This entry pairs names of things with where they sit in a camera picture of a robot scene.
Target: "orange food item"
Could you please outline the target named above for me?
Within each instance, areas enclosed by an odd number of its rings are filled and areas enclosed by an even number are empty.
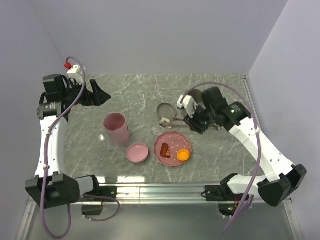
[[[180,161],[187,161],[190,158],[190,152],[187,149],[180,149],[176,154]]]

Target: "cable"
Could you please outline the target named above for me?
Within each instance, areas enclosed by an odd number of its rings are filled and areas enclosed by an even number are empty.
[[[92,222],[104,222],[104,221],[107,221],[109,219],[112,219],[113,217],[115,217],[119,210],[120,210],[120,202],[113,198],[113,197],[108,197],[108,196],[93,196],[93,195],[88,195],[88,194],[84,194],[83,195],[84,197],[86,198],[93,198],[93,199],[106,199],[106,200],[112,200],[112,201],[115,201],[117,204],[118,204],[118,208],[117,210],[115,211],[115,213],[107,218],[104,218],[104,219],[93,219],[93,218],[90,218],[88,216],[85,216],[84,218],[88,219],[89,221],[92,221]]]
[[[246,105],[246,107],[248,108],[249,112],[251,113],[251,116],[252,116],[252,119],[253,119],[253,124],[254,124],[254,129],[257,130],[258,129],[258,122],[257,122],[257,119],[256,119],[256,116],[253,114],[253,110],[251,108],[251,105],[245,100],[245,98],[236,90],[234,89],[233,87],[231,86],[228,86],[226,84],[223,84],[223,83],[219,83],[219,82],[214,82],[214,81],[210,81],[210,82],[204,82],[204,83],[201,83],[201,84],[198,84],[192,88],[190,88],[188,91],[186,91],[181,99],[181,104],[183,103],[186,95],[188,95],[188,93],[195,89],[195,88],[198,88],[198,87],[201,87],[201,86],[204,86],[204,85],[217,85],[217,86],[222,86],[222,87],[225,87],[229,90],[231,90],[232,92],[234,92],[235,94],[237,94],[239,96],[239,98],[244,102],[244,104]],[[261,151],[261,141],[260,141],[260,136],[259,136],[259,133],[257,132],[255,134],[256,136],[256,141],[257,141],[257,145],[258,145],[258,158],[256,160],[256,166],[255,166],[255,169],[254,169],[254,172],[252,174],[252,178],[248,184],[248,186],[246,187],[246,190],[244,191],[244,194],[243,194],[243,197],[241,198],[241,201],[239,203],[239,206],[238,208],[236,209],[233,217],[230,219],[230,221],[227,223],[227,225],[225,226],[225,228],[223,229],[222,231],[222,234],[225,234],[228,229],[230,228],[230,226],[232,225],[232,223],[236,220],[237,217],[240,217],[244,212],[242,211],[246,211],[246,209],[244,209],[243,207],[246,207],[244,206],[244,203],[245,203],[245,200],[246,200],[246,197],[252,187],[252,185],[254,184],[254,181],[256,179],[256,176],[258,175],[258,171],[259,171],[259,167],[260,167],[260,162],[261,162],[261,154],[262,154],[262,151]]]
[[[68,62],[69,59],[73,59],[75,60],[80,68],[81,68],[81,71],[82,71],[82,74],[83,74],[83,84],[82,84],[82,87],[81,87],[81,90],[79,92],[79,95],[75,98],[75,100],[73,101],[73,103],[60,115],[56,118],[56,120],[52,123],[52,125],[49,127],[49,130],[45,136],[45,140],[44,140],[44,165],[45,166],[48,166],[48,148],[49,148],[49,139],[50,139],[50,136],[52,134],[52,130],[54,129],[54,127],[56,126],[56,124],[59,122],[59,120],[61,118],[63,118],[68,112],[70,112],[71,108],[77,104],[77,102],[79,101],[82,93],[84,92],[85,90],[85,87],[86,87],[86,74],[85,74],[85,70],[84,70],[84,67],[82,66],[81,62],[73,57],[73,56],[69,56],[66,58],[65,62]],[[46,223],[46,219],[45,219],[45,195],[46,195],[46,186],[47,186],[47,177],[48,177],[48,168],[44,168],[44,175],[43,175],[43,182],[42,182],[42,190],[41,190],[41,201],[40,201],[40,213],[41,213],[41,223],[42,223],[42,226],[45,230],[45,232],[52,238],[54,239],[62,239],[64,238],[68,232],[70,231],[70,228],[71,228],[71,210],[70,210],[70,204],[68,204],[67,206],[67,211],[68,211],[68,226],[67,226],[67,229],[66,231],[64,232],[64,234],[62,235],[54,235],[48,228],[48,225]]]

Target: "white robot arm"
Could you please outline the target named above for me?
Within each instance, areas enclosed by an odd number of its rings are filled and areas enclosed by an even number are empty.
[[[240,102],[228,105],[218,87],[203,91],[201,97],[205,108],[197,105],[189,95],[184,99],[182,95],[180,96],[177,106],[187,112],[184,121],[192,131],[199,134],[203,134],[210,124],[224,127],[256,160],[258,159],[256,136],[258,133],[261,144],[260,167],[265,175],[256,176],[249,194],[260,196],[270,206],[278,206],[300,186],[307,170],[302,164],[295,165],[287,159],[259,128],[254,128],[251,114]],[[241,195],[246,191],[251,179],[251,176],[231,174],[221,181],[219,190],[207,192],[206,197],[213,201],[214,199],[221,201],[232,198],[232,195]]]
[[[43,84],[45,92],[42,94],[37,110],[41,125],[41,148],[34,179],[25,182],[25,189],[33,200],[40,206],[42,185],[46,184],[45,208],[52,208],[75,203],[83,194],[96,194],[99,183],[94,175],[73,179],[66,175],[64,165],[64,142],[68,127],[69,113],[64,115],[50,133],[48,142],[48,163],[45,165],[45,139],[49,127],[54,123],[76,99],[83,85],[83,75],[79,65],[70,66],[67,72],[69,79],[60,74],[45,76]],[[92,91],[84,88],[77,104],[83,106],[100,106],[111,96],[100,89],[96,81],[91,79]],[[47,182],[43,182],[44,169],[48,167]]]

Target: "table surface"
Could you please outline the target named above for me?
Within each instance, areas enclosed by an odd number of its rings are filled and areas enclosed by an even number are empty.
[[[96,175],[105,177],[108,183],[216,182],[231,173],[250,175],[253,171],[254,158],[224,129],[209,129],[203,135],[186,127],[165,129],[159,125],[157,116],[159,104],[176,107],[181,94],[204,82],[227,84],[248,99],[241,75],[88,75],[87,78],[96,79],[111,99],[99,107],[77,105],[72,109],[64,144],[69,176]],[[220,90],[229,104],[239,101],[230,90]],[[108,138],[103,121],[110,113],[122,113],[127,119],[130,141],[125,146],[115,146]],[[192,155],[182,166],[168,167],[154,155],[154,142],[165,131],[181,132],[192,143]],[[134,164],[127,160],[126,150],[133,143],[148,146],[149,157],[145,162]]]

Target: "metal frame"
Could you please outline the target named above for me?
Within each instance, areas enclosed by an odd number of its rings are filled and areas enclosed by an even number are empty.
[[[251,98],[250,90],[247,83],[247,76],[242,75],[243,84],[245,91],[248,95],[249,102],[252,106],[253,113],[257,116],[256,109]],[[204,191],[206,185],[220,185],[219,182],[179,182],[179,183],[117,183],[107,184],[104,177],[97,177],[101,187],[104,186],[116,186],[117,196],[116,198],[121,204],[219,204],[222,202],[211,201],[207,202],[205,198],[201,197],[201,193]],[[264,201],[260,197],[255,197],[253,203],[264,204]],[[77,202],[74,205],[101,205],[101,201],[90,201],[90,202]],[[104,205],[116,204],[114,202],[104,202]],[[292,200],[290,197],[283,201],[288,222],[291,226],[291,231],[294,236],[294,240],[303,240],[303,235],[299,226],[298,219],[296,218],[295,211],[293,208]],[[17,233],[17,240],[25,240],[32,218],[35,212],[37,204],[32,198],[29,198],[25,212],[21,221],[20,228]]]

